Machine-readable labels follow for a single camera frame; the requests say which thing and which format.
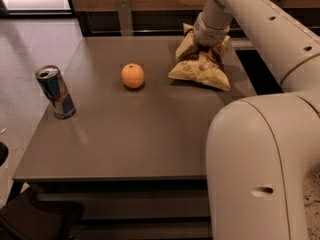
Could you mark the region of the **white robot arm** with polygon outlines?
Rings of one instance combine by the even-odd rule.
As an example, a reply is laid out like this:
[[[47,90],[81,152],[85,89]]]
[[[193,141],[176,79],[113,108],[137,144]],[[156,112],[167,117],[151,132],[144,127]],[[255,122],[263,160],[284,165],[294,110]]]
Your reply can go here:
[[[320,41],[270,0],[208,0],[196,39],[214,44],[233,17],[281,93],[230,103],[207,135],[214,240],[308,240],[303,181],[319,165]]]

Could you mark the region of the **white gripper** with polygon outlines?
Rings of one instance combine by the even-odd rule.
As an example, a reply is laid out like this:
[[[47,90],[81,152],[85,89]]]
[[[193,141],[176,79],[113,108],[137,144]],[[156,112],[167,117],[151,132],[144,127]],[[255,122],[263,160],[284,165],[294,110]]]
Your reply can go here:
[[[196,42],[205,47],[214,47],[220,44],[227,36],[229,30],[229,26],[222,29],[209,27],[204,21],[203,12],[198,15],[193,25],[194,38]]]

